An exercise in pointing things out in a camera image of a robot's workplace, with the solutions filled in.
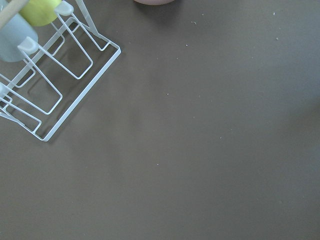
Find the pink bowl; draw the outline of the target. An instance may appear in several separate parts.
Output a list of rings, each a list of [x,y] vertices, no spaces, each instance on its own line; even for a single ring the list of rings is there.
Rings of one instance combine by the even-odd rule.
[[[172,3],[175,0],[134,0],[137,3],[148,5],[148,6],[160,6],[168,3]]]

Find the yellow cup on rack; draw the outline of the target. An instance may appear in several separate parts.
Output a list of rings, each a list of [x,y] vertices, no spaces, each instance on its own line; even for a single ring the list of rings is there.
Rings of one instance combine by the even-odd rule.
[[[30,0],[19,14],[33,27],[42,27],[57,19],[55,8],[61,0]]]

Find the grey cup on rack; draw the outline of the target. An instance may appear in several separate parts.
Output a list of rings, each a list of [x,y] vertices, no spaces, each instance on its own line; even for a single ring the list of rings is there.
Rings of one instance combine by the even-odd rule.
[[[19,62],[25,57],[18,49],[26,37],[38,41],[38,34],[32,26],[19,14],[16,14],[0,30],[0,59],[5,62]]]

